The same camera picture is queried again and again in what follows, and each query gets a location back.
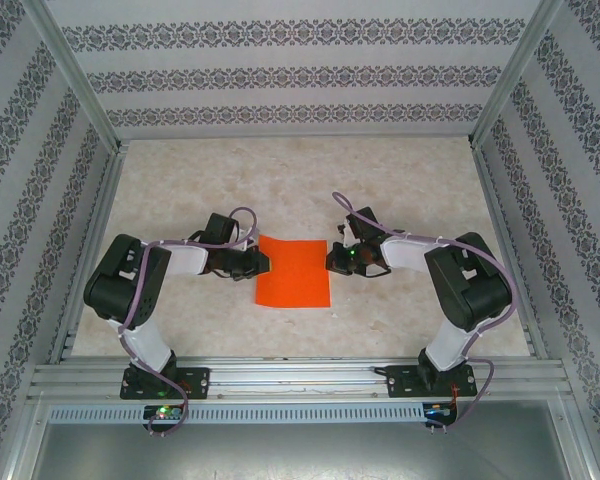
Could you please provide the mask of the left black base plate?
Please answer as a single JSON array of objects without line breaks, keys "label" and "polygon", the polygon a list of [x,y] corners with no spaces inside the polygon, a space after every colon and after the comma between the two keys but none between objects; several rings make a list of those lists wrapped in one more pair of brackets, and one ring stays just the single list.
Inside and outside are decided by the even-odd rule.
[{"label": "left black base plate", "polygon": [[[208,395],[210,370],[177,367],[172,381],[185,392],[188,399],[204,400]],[[119,396],[123,400],[164,400],[182,397],[173,386],[135,366],[130,366],[124,371]]]}]

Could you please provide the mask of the aluminium frame bar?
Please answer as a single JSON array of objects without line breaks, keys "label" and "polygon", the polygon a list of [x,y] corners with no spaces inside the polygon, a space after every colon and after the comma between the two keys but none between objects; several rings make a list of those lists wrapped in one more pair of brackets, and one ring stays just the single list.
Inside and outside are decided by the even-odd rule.
[{"label": "aluminium frame bar", "polygon": [[48,407],[40,402],[24,406],[0,480],[32,480],[48,417]]},{"label": "aluminium frame bar", "polygon": [[600,470],[575,401],[558,397],[547,405],[569,479],[600,480]]}]

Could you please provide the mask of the aluminium corner post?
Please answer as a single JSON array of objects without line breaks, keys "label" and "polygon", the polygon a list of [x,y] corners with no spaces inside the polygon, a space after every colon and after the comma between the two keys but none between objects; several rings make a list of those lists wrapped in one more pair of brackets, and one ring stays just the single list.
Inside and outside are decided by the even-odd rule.
[{"label": "aluminium corner post", "polygon": [[120,140],[48,5],[44,0],[20,0],[20,2],[107,150],[116,153],[119,150]]},{"label": "aluminium corner post", "polygon": [[521,35],[508,63],[499,77],[493,92],[488,98],[472,133],[469,142],[476,149],[487,136],[492,125],[501,113],[510,93],[524,73],[541,38],[551,25],[564,0],[540,0],[529,23]]}]

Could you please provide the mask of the grey sheet metal tray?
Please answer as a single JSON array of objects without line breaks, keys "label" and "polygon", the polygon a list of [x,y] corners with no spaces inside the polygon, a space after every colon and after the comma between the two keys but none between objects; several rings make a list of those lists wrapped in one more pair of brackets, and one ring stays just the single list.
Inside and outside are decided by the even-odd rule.
[{"label": "grey sheet metal tray", "polygon": [[573,480],[546,432],[414,424],[51,426],[34,480]]}]

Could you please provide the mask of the aluminium mounting rail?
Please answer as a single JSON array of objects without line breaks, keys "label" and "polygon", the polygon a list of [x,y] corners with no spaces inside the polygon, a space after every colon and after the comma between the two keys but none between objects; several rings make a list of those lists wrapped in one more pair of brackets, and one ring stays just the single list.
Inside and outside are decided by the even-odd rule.
[{"label": "aluminium mounting rail", "polygon": [[[210,370],[211,402],[353,402],[386,399],[379,367],[410,365],[410,358],[222,358],[183,357],[183,367]],[[76,357],[35,367],[27,402],[48,404],[114,403],[119,399],[121,357]],[[496,357],[473,366],[476,383],[487,388],[485,399],[547,400],[570,397],[571,382],[560,360]]]}]

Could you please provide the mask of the left controller board with LEDs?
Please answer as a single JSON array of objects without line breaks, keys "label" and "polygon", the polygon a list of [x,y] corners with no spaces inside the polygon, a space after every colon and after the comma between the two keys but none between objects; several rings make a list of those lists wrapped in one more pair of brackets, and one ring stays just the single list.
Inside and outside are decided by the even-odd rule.
[{"label": "left controller board with LEDs", "polygon": [[157,421],[179,421],[183,415],[182,405],[148,405],[144,407],[143,419]]}]

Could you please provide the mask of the orange paper sheet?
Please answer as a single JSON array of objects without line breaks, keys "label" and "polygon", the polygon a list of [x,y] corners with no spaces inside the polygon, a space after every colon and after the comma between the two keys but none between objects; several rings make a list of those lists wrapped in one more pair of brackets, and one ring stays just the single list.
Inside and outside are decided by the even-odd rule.
[{"label": "orange paper sheet", "polygon": [[256,277],[255,304],[277,309],[329,308],[326,240],[279,240],[262,235],[270,270]]}]

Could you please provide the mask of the right controller board with LEDs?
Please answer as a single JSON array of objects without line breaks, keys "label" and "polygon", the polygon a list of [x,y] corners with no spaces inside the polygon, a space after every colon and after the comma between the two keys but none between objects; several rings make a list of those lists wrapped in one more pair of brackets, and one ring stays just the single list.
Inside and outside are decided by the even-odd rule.
[{"label": "right controller board with LEDs", "polygon": [[453,423],[457,418],[457,407],[451,403],[425,403],[424,414],[431,421]]}]

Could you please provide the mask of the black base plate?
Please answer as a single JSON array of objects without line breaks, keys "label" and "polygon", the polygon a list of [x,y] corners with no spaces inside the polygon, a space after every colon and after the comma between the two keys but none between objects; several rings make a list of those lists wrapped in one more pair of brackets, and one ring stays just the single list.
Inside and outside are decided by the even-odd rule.
[{"label": "black base plate", "polygon": [[[185,392],[188,399],[204,400],[208,395],[210,370],[177,367],[172,381]],[[173,386],[135,366],[130,366],[124,371],[119,396],[123,400],[164,400],[182,397]]]},{"label": "black base plate", "polygon": [[391,365],[385,368],[391,398],[475,397],[478,393],[473,368],[463,364],[446,372],[426,376],[416,365]]}]

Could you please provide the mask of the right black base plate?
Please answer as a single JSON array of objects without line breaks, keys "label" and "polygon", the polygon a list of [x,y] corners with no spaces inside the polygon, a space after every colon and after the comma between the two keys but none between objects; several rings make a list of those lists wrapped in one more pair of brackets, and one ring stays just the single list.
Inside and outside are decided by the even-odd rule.
[{"label": "right black base plate", "polygon": [[478,393],[473,368],[463,364],[446,372],[426,376],[416,365],[391,365],[385,368],[391,398],[475,397]]}]

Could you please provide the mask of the controller board with leds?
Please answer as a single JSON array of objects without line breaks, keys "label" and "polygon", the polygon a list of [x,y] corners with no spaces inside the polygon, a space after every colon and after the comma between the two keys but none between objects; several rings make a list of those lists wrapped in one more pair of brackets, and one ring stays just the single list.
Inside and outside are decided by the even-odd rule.
[{"label": "controller board with leds", "polygon": [[425,403],[424,414],[431,421],[453,423],[457,418],[457,407],[451,403]]},{"label": "controller board with leds", "polygon": [[148,405],[144,407],[143,419],[157,421],[179,421],[183,415],[182,405]]}]

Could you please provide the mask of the aluminium side rail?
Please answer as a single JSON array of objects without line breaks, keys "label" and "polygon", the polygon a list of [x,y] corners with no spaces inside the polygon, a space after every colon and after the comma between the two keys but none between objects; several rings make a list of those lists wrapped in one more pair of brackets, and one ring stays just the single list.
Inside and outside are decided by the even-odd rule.
[{"label": "aluminium side rail", "polygon": [[516,256],[515,245],[509,236],[507,219],[501,209],[497,189],[494,187],[489,174],[489,168],[485,163],[484,156],[480,149],[471,146],[471,153],[484,192],[485,201],[494,226],[504,265],[513,276],[516,287],[518,288],[517,311],[523,332],[525,333],[525,338],[527,339],[529,351],[534,358],[547,360],[550,358],[550,355],[545,348],[535,310],[525,287],[522,271],[520,270]]},{"label": "aluminium side rail", "polygon": [[45,363],[58,364],[63,359],[67,338],[77,330],[84,308],[83,290],[92,270],[98,262],[106,226],[119,185],[122,167],[129,148],[129,141],[121,141],[117,146],[106,168],[102,172],[97,195],[95,196],[88,229],[82,240],[80,254],[77,258],[73,280],[65,299],[62,315],[52,338],[52,349],[48,352]]}]

